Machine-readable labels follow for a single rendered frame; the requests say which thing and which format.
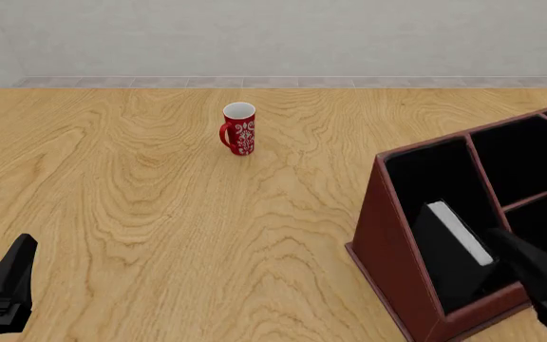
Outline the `black book with white pages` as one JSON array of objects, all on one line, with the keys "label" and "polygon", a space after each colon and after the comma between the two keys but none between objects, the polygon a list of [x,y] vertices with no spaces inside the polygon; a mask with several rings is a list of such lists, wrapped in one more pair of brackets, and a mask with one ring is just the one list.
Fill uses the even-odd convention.
[{"label": "black book with white pages", "polygon": [[411,230],[446,314],[517,281],[445,201],[424,204]]}]

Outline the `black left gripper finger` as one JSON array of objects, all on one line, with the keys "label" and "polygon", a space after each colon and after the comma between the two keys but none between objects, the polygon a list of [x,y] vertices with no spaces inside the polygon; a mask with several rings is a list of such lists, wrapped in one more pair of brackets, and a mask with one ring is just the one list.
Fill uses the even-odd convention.
[{"label": "black left gripper finger", "polygon": [[21,234],[0,261],[0,302],[31,306],[31,273],[37,241]]}]

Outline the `red-brown desk caddy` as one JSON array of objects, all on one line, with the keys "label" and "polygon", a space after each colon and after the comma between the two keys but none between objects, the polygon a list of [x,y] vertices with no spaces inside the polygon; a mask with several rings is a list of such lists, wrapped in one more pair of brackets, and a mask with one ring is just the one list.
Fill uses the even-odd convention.
[{"label": "red-brown desk caddy", "polygon": [[408,342],[458,342],[534,308],[517,279],[443,312],[411,230],[439,200],[491,250],[500,228],[547,252],[547,108],[376,156],[347,249]]}]

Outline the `red mug with white pattern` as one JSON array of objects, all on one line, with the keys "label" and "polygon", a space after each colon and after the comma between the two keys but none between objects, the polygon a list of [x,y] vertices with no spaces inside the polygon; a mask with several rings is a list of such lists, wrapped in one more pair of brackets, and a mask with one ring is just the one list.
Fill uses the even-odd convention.
[{"label": "red mug with white pattern", "polygon": [[225,123],[219,129],[220,141],[237,156],[255,150],[255,107],[245,102],[227,104],[222,110]]}]

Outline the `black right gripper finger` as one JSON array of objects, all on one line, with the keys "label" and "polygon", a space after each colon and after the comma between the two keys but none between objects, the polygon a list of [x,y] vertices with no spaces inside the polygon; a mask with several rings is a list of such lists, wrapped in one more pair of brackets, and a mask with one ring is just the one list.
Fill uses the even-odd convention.
[{"label": "black right gripper finger", "polygon": [[490,247],[514,270],[526,293],[536,301],[547,301],[547,252],[507,230],[487,231]]}]

